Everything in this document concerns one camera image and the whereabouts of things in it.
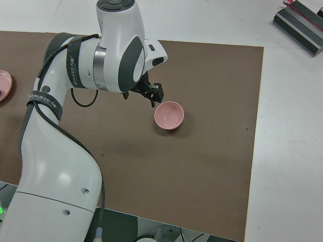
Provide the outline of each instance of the brown cardboard sheet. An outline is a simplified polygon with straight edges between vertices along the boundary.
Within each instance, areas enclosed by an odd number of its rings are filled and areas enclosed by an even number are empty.
[[[18,184],[17,142],[26,100],[51,33],[0,32],[0,69],[14,86],[0,103],[0,180]],[[99,91],[78,107],[68,93],[61,126],[92,152],[106,207],[243,241],[262,65],[262,47],[162,41],[168,61],[149,72],[164,101],[185,110],[182,125],[154,123],[147,99]],[[94,90],[76,90],[82,103]]]

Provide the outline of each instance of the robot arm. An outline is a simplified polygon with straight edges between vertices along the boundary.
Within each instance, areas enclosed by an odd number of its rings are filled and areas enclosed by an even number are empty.
[[[125,98],[134,91],[152,106],[162,101],[162,86],[151,85],[147,71],[167,55],[158,41],[144,39],[137,3],[99,1],[96,9],[101,39],[59,34],[48,46],[29,97],[21,135],[22,175],[0,241],[84,241],[101,174],[90,152],[58,125],[69,89],[108,90]]]

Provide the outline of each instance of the red wire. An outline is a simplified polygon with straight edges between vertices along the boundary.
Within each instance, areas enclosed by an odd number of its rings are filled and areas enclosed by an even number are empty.
[[[315,25],[317,28],[319,28],[320,31],[323,32],[323,28],[321,28],[315,22],[313,22],[312,20],[310,20],[309,18],[307,18],[304,14],[302,14],[300,11],[298,11],[293,5],[286,3],[285,0],[283,1],[283,4],[285,4],[286,6],[290,7],[292,10],[298,12],[301,16],[303,16],[303,18],[305,18],[307,21],[309,21],[310,23],[312,23],[313,25]]]

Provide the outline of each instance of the pink plate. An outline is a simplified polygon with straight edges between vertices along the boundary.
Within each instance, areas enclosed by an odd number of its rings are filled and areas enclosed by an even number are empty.
[[[155,111],[155,121],[165,130],[176,129],[184,119],[184,110],[176,102],[163,102]]]
[[[0,102],[2,102],[10,93],[12,88],[12,79],[8,72],[0,70]]]

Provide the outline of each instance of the white tabletop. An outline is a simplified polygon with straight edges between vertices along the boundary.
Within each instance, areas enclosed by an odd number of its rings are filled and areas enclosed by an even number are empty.
[[[0,30],[99,33],[95,2],[1,0]],[[146,38],[265,47],[245,241],[322,241],[323,54],[273,24],[282,0],[137,2]]]

